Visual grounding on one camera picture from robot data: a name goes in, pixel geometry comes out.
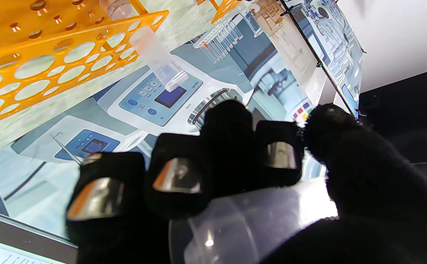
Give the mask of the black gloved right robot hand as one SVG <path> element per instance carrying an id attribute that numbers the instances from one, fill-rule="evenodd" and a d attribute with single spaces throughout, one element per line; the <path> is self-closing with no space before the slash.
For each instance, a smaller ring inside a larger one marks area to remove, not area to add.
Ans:
<path id="1" fill-rule="evenodd" d="M 89 154 L 65 214 L 78 264 L 427 264 L 427 179 L 334 104 L 304 128 L 226 100 L 199 135 Z"/>

